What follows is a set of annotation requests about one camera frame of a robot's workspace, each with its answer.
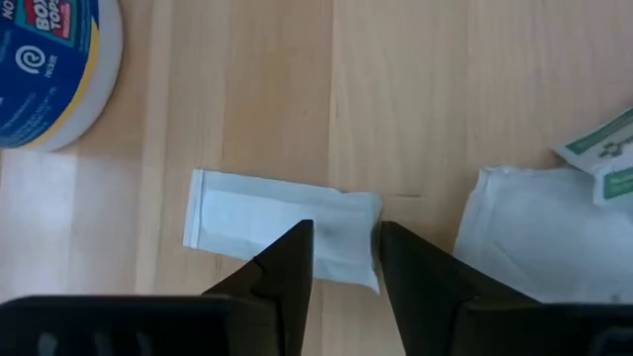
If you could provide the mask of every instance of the wooden table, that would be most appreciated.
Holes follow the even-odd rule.
[[[2,153],[0,294],[199,293],[241,262],[181,246],[197,167],[376,191],[450,250],[477,171],[633,103],[630,0],[122,0],[102,118]],[[387,297],[315,282],[307,355],[402,354]]]

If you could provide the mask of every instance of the white paper sachet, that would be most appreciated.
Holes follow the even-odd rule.
[[[371,235],[381,210],[376,194],[195,170],[183,244],[249,260],[299,221],[313,220],[315,277],[378,293]]]
[[[633,206],[633,108],[554,150],[595,178],[593,202]]]
[[[632,303],[633,220],[574,169],[480,172],[455,256],[543,303]]]

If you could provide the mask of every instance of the wood grain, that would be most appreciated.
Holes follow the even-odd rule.
[[[102,118],[4,151],[0,299],[196,294],[243,264],[182,247],[191,171],[383,196],[450,250],[477,171],[633,103],[628,0],[121,0]],[[385,293],[315,281],[306,355],[404,354]]]

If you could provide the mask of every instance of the blue label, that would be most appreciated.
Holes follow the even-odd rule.
[[[55,129],[80,99],[89,59],[96,60],[97,1],[0,0],[0,147]]]

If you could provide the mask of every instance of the green and white packaging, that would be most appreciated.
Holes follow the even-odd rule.
[[[633,108],[554,150],[595,178],[595,204],[633,206]]]

